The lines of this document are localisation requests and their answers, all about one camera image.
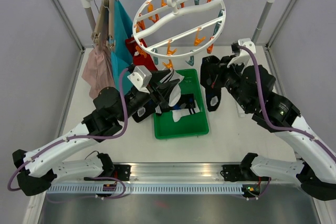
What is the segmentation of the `red christmas sock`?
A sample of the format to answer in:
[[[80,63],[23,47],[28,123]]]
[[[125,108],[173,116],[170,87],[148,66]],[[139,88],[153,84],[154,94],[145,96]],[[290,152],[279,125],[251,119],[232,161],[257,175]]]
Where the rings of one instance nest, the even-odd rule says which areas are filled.
[[[146,54],[146,57],[142,54],[140,54],[138,51],[136,51],[133,55],[133,64],[136,66],[145,66],[150,71],[157,71],[157,68],[151,58],[148,54]]]
[[[132,56],[134,56],[134,55],[136,55],[136,53],[138,53],[136,51],[135,47],[139,46],[139,45],[133,37],[126,39],[125,40],[125,45],[126,45],[126,48],[128,49],[128,51],[130,52],[130,54]]]

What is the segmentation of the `orange clothes peg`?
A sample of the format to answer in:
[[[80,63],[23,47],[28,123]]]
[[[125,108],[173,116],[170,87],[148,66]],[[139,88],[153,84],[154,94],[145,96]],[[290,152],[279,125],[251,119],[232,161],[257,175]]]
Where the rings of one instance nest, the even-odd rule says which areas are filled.
[[[137,51],[140,55],[142,55],[144,58],[147,57],[147,53],[146,53],[140,46],[136,46],[135,49],[136,49],[136,51]]]

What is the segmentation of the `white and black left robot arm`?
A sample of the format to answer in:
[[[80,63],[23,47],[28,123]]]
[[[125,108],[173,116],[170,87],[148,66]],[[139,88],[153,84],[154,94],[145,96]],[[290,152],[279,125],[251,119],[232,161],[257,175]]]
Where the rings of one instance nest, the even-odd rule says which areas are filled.
[[[123,136],[128,119],[148,102],[157,108],[175,105],[181,96],[183,76],[175,70],[150,71],[131,65],[119,75],[118,87],[103,88],[94,99],[95,109],[66,134],[33,151],[16,150],[16,170],[7,188],[26,196],[47,191],[53,184],[73,180],[110,180],[114,164],[108,154],[81,161],[66,159],[85,148]]]

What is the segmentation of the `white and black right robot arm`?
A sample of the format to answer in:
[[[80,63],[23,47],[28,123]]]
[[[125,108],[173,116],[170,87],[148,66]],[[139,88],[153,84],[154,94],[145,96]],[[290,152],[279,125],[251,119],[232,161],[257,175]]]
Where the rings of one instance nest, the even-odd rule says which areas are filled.
[[[233,56],[202,59],[200,84],[205,88],[208,111],[218,109],[222,89],[226,89],[244,113],[260,127],[284,140],[300,159],[286,162],[256,153],[245,155],[239,172],[232,178],[279,179],[297,184],[309,196],[335,199],[335,152],[320,140],[299,109],[273,91],[276,78],[253,60],[251,66],[232,63]]]

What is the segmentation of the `white round clip hanger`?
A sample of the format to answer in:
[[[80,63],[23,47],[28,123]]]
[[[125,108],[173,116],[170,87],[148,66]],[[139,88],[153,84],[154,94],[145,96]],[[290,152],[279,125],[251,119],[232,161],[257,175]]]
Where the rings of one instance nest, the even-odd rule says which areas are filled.
[[[210,54],[225,21],[224,0],[146,0],[134,16],[133,38],[147,54],[158,58]],[[199,27],[199,36],[206,39],[194,46]]]

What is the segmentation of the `white sock with black stripes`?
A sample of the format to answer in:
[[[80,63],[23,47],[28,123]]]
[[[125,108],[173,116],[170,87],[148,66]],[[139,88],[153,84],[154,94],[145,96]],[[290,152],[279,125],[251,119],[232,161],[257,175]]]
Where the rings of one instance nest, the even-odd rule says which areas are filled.
[[[169,81],[178,80],[178,83],[174,86],[169,96],[168,105],[170,107],[174,107],[181,98],[181,88],[179,84],[183,81],[183,79],[183,75],[177,73],[174,69],[170,69],[170,73],[160,81],[161,83],[167,83]]]

